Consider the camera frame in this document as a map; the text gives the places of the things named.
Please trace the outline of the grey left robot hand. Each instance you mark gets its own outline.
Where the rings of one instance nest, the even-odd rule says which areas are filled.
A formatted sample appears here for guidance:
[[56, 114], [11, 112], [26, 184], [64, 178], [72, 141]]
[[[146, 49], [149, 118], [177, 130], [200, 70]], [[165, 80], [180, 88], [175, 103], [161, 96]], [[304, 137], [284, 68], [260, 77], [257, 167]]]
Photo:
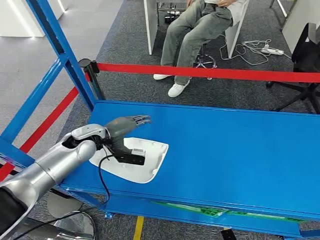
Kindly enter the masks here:
[[124, 144], [125, 136], [139, 126], [151, 122], [151, 117], [149, 115], [125, 116], [115, 118], [107, 123], [105, 127], [110, 136], [112, 149], [114, 152], [131, 153], [132, 150]]

